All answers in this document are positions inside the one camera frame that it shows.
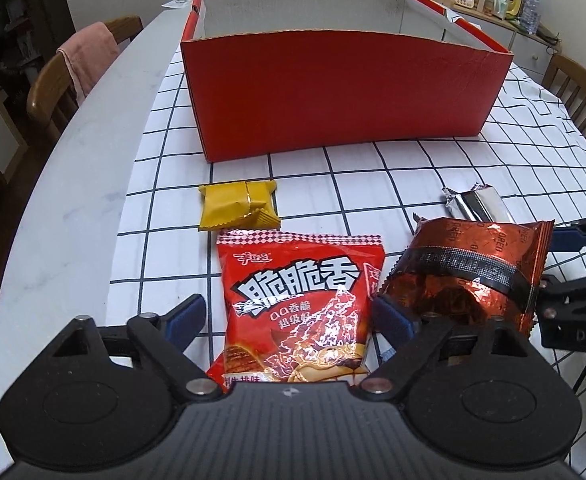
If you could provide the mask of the brown foil snack bag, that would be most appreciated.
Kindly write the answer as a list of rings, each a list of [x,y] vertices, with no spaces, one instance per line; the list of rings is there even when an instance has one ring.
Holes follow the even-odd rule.
[[[434,312],[461,325],[503,318],[527,336],[553,227],[420,218],[380,292],[414,314]]]

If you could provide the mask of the silver foil snack packet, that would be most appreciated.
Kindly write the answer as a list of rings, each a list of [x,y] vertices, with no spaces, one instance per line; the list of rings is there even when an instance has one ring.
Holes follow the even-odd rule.
[[[464,192],[445,186],[442,194],[451,218],[478,222],[515,222],[506,203],[491,185],[476,183],[471,190]]]

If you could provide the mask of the red chip bag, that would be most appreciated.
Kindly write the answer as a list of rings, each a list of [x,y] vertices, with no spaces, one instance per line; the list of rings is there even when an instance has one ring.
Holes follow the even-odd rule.
[[[381,236],[232,230],[217,252],[227,328],[209,377],[224,389],[363,380]]]

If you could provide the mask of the yellow snack packet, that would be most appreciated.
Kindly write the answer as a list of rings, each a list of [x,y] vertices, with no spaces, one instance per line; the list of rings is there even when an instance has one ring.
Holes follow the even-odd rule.
[[[200,231],[279,229],[273,206],[275,180],[235,181],[199,186],[203,208]]]

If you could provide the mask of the white grid tablecloth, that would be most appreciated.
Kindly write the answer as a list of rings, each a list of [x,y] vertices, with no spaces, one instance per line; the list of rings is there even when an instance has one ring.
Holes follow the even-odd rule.
[[[420,217],[442,217],[444,188],[491,185],[520,222],[567,224],[586,216],[586,139],[561,101],[512,66],[485,126],[473,138],[398,140],[268,154],[211,164],[203,156],[183,74],[179,40],[186,10],[155,24],[168,44],[125,192],[106,320],[165,312],[198,292],[202,333],[188,349],[201,365],[223,349],[226,316],[213,235],[197,227],[199,186],[276,181],[284,229],[378,233],[386,262],[408,245]]]

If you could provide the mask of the right wooden chair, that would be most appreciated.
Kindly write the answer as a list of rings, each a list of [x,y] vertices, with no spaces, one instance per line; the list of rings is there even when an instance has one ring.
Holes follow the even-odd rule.
[[[552,55],[542,78],[544,88],[564,104],[570,120],[586,138],[586,69],[565,55]]]

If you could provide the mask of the wooden chair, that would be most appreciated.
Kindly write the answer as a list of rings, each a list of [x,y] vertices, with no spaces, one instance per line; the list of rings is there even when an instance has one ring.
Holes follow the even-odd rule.
[[[120,53],[121,44],[133,41],[144,29],[137,15],[121,16],[102,23],[112,32]],[[28,117],[49,141],[57,142],[80,107],[66,63],[56,51],[31,86],[26,101]]]
[[[564,104],[570,120],[586,138],[586,69],[565,55],[552,55],[542,78],[544,88]]]

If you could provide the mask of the white sideboard cabinet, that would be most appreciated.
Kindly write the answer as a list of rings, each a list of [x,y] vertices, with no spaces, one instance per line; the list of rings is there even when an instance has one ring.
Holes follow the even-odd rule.
[[[521,32],[510,22],[500,20],[495,16],[488,16],[476,10],[464,8],[464,6],[456,6],[453,0],[434,1],[448,6],[449,9],[460,14],[462,18],[482,29],[503,47],[507,47],[514,55],[514,63],[537,84],[542,83],[552,55],[561,51],[559,42],[550,44],[538,36]]]

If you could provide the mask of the plastic water bottle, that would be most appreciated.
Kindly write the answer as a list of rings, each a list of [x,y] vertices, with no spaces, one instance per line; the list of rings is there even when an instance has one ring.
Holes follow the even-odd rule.
[[[539,27],[541,0],[523,0],[520,14],[520,25],[528,35],[536,35]]]

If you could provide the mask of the left wooden chair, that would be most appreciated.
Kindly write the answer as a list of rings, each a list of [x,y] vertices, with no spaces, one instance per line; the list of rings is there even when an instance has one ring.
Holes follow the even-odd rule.
[[[144,29],[137,15],[121,16],[102,23],[112,32],[120,53],[121,44],[133,41]],[[49,141],[57,142],[80,107],[66,63],[56,51],[31,86],[26,101],[28,117]]]

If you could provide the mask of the red cardboard box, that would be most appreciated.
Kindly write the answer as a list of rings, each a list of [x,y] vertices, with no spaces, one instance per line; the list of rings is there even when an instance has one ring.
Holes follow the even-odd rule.
[[[432,0],[192,0],[180,47],[209,162],[476,136],[513,60]]]

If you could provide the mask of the pink towel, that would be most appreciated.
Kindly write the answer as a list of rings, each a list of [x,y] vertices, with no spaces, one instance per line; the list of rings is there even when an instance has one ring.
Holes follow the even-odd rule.
[[[107,25],[97,22],[75,32],[57,52],[69,71],[78,105],[82,105],[102,75],[120,55]]]

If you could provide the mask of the dark wooden bookshelf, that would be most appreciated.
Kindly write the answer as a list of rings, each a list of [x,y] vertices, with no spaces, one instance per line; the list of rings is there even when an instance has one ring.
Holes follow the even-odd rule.
[[[28,90],[75,32],[68,0],[0,0],[0,97],[24,107]]]

